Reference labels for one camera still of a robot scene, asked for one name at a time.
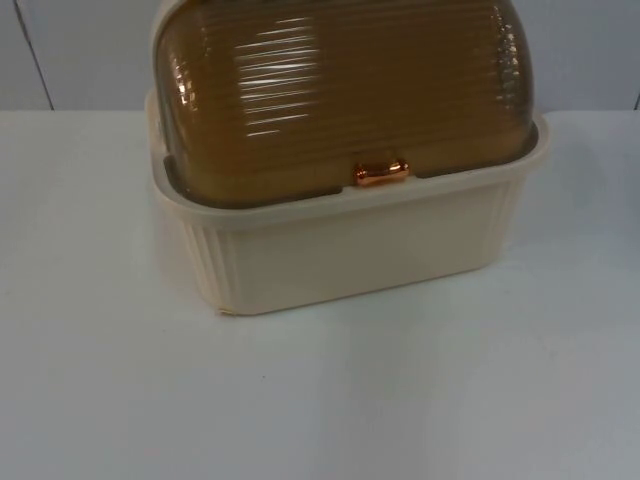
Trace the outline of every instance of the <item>white table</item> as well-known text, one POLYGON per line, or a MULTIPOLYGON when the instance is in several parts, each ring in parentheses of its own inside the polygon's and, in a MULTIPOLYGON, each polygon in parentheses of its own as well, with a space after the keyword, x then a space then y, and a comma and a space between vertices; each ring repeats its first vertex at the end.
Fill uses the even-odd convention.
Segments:
POLYGON ((0 477, 640 476, 640 114, 558 113, 504 259, 214 315, 142 113, 0 114, 0 477))

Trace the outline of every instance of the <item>translucent brown cover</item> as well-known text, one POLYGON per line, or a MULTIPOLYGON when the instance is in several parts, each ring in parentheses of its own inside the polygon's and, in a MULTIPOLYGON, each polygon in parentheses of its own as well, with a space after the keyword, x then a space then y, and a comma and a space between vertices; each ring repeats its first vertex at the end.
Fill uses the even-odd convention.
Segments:
POLYGON ((154 54, 176 184, 207 205, 340 191, 367 162, 497 165, 534 135, 509 0, 190 0, 154 54))

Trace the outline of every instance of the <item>cream plastic base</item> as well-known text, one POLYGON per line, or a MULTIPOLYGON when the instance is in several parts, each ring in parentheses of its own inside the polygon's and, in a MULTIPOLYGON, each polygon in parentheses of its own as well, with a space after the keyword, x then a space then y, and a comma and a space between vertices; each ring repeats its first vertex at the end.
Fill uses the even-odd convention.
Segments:
POLYGON ((169 183, 155 95, 147 101, 158 198, 180 223, 203 296, 255 315, 474 270, 496 260, 526 175, 549 130, 507 165, 411 178, 251 210, 194 204, 169 183))

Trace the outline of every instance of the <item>white wall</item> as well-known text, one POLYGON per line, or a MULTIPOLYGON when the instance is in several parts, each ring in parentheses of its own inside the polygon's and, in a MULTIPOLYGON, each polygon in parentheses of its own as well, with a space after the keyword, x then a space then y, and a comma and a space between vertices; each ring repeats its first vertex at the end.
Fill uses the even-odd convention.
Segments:
MULTIPOLYGON (((140 109, 159 0, 20 0, 57 109, 140 109)), ((640 0, 514 0, 543 110, 631 109, 640 93, 640 0)))
POLYGON ((0 0, 0 110, 48 109, 36 64, 11 0, 0 0))

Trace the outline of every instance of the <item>plastic container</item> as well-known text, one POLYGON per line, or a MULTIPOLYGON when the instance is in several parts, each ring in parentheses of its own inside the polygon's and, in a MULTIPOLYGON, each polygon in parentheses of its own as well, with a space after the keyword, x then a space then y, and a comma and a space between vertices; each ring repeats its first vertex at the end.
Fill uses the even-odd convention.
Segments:
POLYGON ((535 140, 510 0, 168 0, 152 55, 172 181, 203 205, 501 165, 535 140))
POLYGON ((157 95, 147 99, 157 196, 180 224, 203 296, 252 315, 483 267, 500 254, 527 174, 549 152, 535 146, 494 167, 247 210, 192 202, 172 185, 157 95))

